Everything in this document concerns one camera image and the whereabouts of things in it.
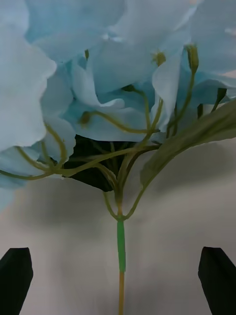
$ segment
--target gray background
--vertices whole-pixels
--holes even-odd
[[[140,187],[139,160],[124,211]],[[203,246],[236,264],[236,141],[193,148],[153,181],[125,223],[126,315],[210,315],[198,264]],[[115,315],[116,222],[99,190],[45,179],[0,214],[0,255],[29,247],[34,278],[21,315]]]

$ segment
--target stem wrap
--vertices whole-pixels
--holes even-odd
[[[117,243],[118,243],[118,258],[119,270],[125,272],[125,238],[124,238],[124,221],[122,219],[117,221]]]

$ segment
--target flower bud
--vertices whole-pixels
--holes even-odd
[[[188,53],[189,67],[193,74],[197,72],[199,66],[198,49],[196,45],[186,45],[185,49]]]
[[[166,56],[164,53],[157,53],[153,55],[152,61],[155,61],[158,67],[166,61]]]

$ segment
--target light blue petal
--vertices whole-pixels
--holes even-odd
[[[40,98],[56,65],[8,28],[0,28],[0,151],[45,135]]]
[[[112,30],[133,44],[161,43],[188,21],[192,7],[189,0],[128,0],[124,15]]]
[[[27,38],[56,62],[66,62],[96,44],[123,12],[123,0],[26,0]]]
[[[48,57],[60,64],[68,62],[76,55],[99,43],[102,33],[101,29],[78,29],[72,33],[44,36],[33,43],[40,47]]]
[[[95,85],[92,73],[92,64],[88,62],[86,69],[77,64],[76,61],[72,64],[72,82],[73,90],[77,99],[85,105],[97,108],[98,110],[102,107],[113,107],[122,108],[124,107],[124,101],[120,98],[113,99],[109,102],[101,104],[97,98]]]
[[[154,120],[159,107],[160,98],[163,99],[164,102],[161,111],[161,117],[157,125],[162,132],[166,131],[167,124],[174,112],[176,105],[181,54],[182,51],[180,50],[177,54],[167,59],[166,62],[157,68],[152,77],[152,84],[155,89],[156,100],[151,110],[151,120]]]
[[[104,39],[99,48],[89,52],[93,61],[93,74],[98,93],[107,93],[120,89],[129,84],[146,80],[156,69],[152,61],[153,54],[161,51],[166,57],[176,54],[183,46],[190,42],[189,26],[178,27],[171,32],[164,41],[150,38],[132,43],[132,41],[117,41],[116,38]]]
[[[107,93],[146,79],[155,69],[152,52],[155,50],[143,43],[132,45],[112,39],[104,40],[100,49],[91,49],[96,91]]]
[[[99,116],[93,116],[91,122],[86,126],[82,126],[78,121],[82,114],[89,110],[90,107],[75,102],[70,106],[70,109],[65,116],[75,127],[76,133],[83,137],[98,141],[141,141],[145,136],[143,134],[123,132]],[[130,128],[146,128],[144,112],[135,110],[132,107],[114,109],[112,112],[101,111]]]
[[[205,0],[192,19],[199,69],[224,73],[236,69],[236,1]]]
[[[190,78],[190,71],[186,71],[183,67],[180,73],[177,95],[178,108],[181,108],[186,99]],[[194,88],[192,90],[192,97],[189,106],[196,108],[199,104],[214,104],[217,99],[218,88],[226,88],[230,91],[235,87],[235,78],[198,71],[195,75]],[[230,98],[225,96],[221,102],[229,100]]]
[[[48,79],[47,89],[41,99],[43,115],[63,115],[72,100],[68,73],[65,67],[60,67],[54,76]]]
[[[14,190],[0,188],[0,211],[4,210],[14,199]]]
[[[45,122],[49,124],[52,129],[59,135],[61,140],[65,144],[65,148],[67,151],[67,159],[73,154],[73,149],[75,146],[75,130],[71,126],[71,124],[65,119],[61,119],[59,117],[48,116],[45,117]],[[48,151],[48,155],[52,157],[56,161],[60,161],[60,148],[58,143],[55,141],[54,137],[47,133],[44,138],[46,148]]]
[[[23,35],[29,27],[29,13],[24,0],[0,1],[0,27],[10,26]]]
[[[38,160],[39,153],[35,150],[24,148],[24,151],[34,161]],[[23,176],[42,174],[41,170],[29,164],[14,147],[0,153],[0,170]]]

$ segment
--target black object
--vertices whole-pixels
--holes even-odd
[[[87,158],[90,156],[97,156],[100,154],[110,153],[112,146],[115,151],[131,148],[135,142],[107,142],[107,141],[95,141],[89,138],[76,135],[76,146],[74,147],[74,153],[70,157],[69,161],[63,166],[65,169],[76,168],[84,165],[86,161],[79,161],[76,159]],[[121,163],[124,159],[124,155],[110,158],[106,161],[101,162],[105,167],[112,171],[115,175],[118,174]],[[102,191],[112,191],[110,182],[106,179],[103,173],[98,168],[89,168],[82,172],[79,172],[71,178],[88,184],[90,186],[101,189]]]
[[[0,315],[19,315],[33,278],[28,248],[11,248],[0,260]]]
[[[198,276],[212,315],[236,315],[236,267],[221,248],[203,248]]]

